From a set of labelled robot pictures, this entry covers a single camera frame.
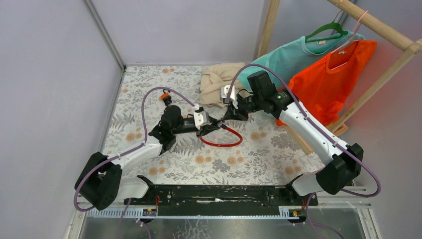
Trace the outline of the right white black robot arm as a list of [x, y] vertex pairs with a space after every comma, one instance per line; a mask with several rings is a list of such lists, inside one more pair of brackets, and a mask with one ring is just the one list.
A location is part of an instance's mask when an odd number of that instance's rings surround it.
[[352, 182], [361, 172], [363, 148], [338, 138], [322, 125], [285, 88], [278, 90], [266, 71], [248, 77], [252, 94], [246, 98], [236, 93], [231, 85], [220, 89], [220, 97], [228, 103], [226, 120], [246, 120], [248, 114], [264, 111], [293, 129], [314, 150], [323, 169], [300, 175], [287, 184], [288, 203], [298, 205], [305, 196], [325, 191], [335, 195]]

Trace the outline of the red cable lock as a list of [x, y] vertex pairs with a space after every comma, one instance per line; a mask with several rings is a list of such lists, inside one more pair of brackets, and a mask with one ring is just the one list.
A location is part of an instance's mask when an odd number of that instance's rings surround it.
[[210, 137], [201, 134], [199, 140], [208, 146], [220, 148], [235, 147], [243, 143], [242, 135], [225, 124], [219, 125], [216, 130], [222, 130], [223, 133]]

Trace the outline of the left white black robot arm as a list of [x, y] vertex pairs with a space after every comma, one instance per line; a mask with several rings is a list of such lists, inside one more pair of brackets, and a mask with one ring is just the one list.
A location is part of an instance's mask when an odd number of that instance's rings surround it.
[[223, 120], [212, 118], [202, 107], [192, 117], [184, 118], [178, 106], [167, 106], [141, 145], [113, 157], [100, 152], [90, 156], [75, 183], [74, 205], [78, 204], [78, 196], [99, 211], [117, 199], [136, 198], [141, 204], [150, 204], [154, 200], [153, 189], [139, 178], [123, 180], [122, 175], [142, 161], [167, 152], [175, 144], [176, 135], [194, 132], [203, 136], [220, 129], [222, 124]]

